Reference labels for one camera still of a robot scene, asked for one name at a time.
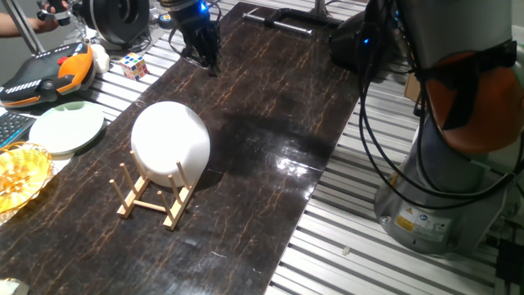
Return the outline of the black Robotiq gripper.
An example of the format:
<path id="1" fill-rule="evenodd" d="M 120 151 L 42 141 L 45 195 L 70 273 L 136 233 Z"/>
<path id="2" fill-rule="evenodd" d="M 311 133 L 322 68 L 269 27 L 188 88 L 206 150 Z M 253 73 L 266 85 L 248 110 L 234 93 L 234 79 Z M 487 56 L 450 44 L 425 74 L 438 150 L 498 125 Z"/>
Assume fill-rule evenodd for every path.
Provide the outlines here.
<path id="1" fill-rule="evenodd" d="M 220 37 L 218 21 L 210 19 L 212 7 L 215 7 L 214 2 L 170 2 L 169 14 L 174 27 L 183 34 L 186 43 L 195 44 L 197 38 L 202 38 L 208 43 L 206 60 L 194 47 L 183 49 L 183 59 L 194 66 L 207 67 L 208 75 L 217 77 L 220 73 Z"/>

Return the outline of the person's left hand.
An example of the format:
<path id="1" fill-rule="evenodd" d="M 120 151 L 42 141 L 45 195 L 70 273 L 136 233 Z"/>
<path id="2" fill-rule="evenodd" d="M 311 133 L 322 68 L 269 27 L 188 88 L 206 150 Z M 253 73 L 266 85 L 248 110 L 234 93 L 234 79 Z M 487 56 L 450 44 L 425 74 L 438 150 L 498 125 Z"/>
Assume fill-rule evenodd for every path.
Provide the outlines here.
<path id="1" fill-rule="evenodd" d="M 38 0 L 38 8 L 45 11 L 43 16 L 29 19 L 29 22 L 35 33 L 47 33 L 56 29 L 60 24 L 55 17 L 68 10 L 69 3 L 67 0 Z"/>

